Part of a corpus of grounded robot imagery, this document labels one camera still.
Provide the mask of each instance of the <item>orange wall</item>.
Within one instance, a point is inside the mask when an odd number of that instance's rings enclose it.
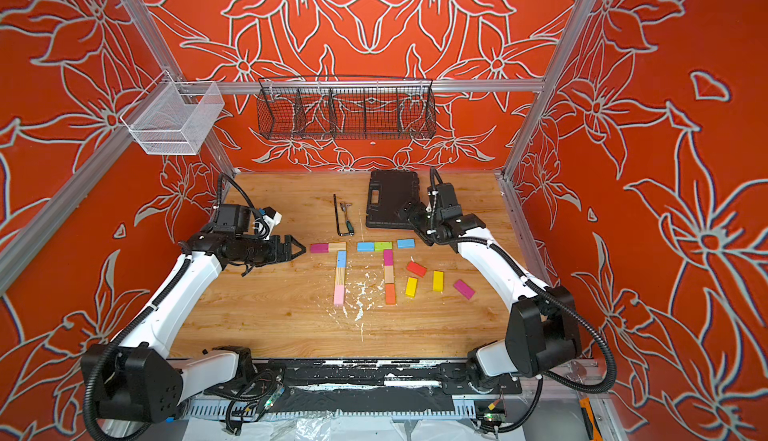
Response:
[[[367,74],[542,76],[574,0],[144,0],[189,80]],[[503,166],[532,93],[440,96],[430,142],[269,142],[253,97],[216,133],[235,166],[295,171]]]
[[[765,6],[600,0],[514,173],[631,439],[768,436]]]
[[[209,219],[212,158],[131,145],[0,304],[0,439],[82,434],[78,359],[149,301]]]
[[[0,249],[159,74],[119,0],[0,0]],[[0,439],[72,439],[78,359],[114,336],[208,219],[212,157],[131,145],[0,299]]]
[[[120,0],[0,0],[0,250],[160,73]]]

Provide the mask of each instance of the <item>black wire basket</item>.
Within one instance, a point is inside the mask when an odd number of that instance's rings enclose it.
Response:
[[[259,134],[266,139],[431,139],[431,80],[334,76],[261,78]]]

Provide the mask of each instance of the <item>white wire basket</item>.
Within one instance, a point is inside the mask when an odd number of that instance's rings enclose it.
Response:
[[[126,124],[130,134],[149,155],[196,155],[224,108],[219,87],[210,83],[196,105],[184,102],[173,82],[158,89],[147,109]]]

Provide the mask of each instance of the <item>black plastic case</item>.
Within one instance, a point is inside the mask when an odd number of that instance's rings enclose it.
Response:
[[[379,202],[371,203],[373,192],[379,192]],[[409,229],[413,226],[401,221],[397,212],[407,202],[418,199],[418,175],[406,171],[371,171],[368,185],[366,226],[384,229]]]

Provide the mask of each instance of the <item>yellow wooden block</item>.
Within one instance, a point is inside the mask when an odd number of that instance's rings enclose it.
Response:
[[[408,297],[416,296],[416,283],[418,283],[418,279],[414,277],[408,278],[408,284],[406,285],[406,296]]]
[[[435,271],[435,273],[432,275],[432,290],[433,291],[436,291],[438,293],[442,293],[442,279],[443,279],[442,271]]]
[[[394,266],[385,266],[384,267],[384,282],[385,283],[394,283],[395,282],[395,267]]]
[[[346,268],[338,267],[336,269],[336,284],[344,284],[344,277],[346,276]]]

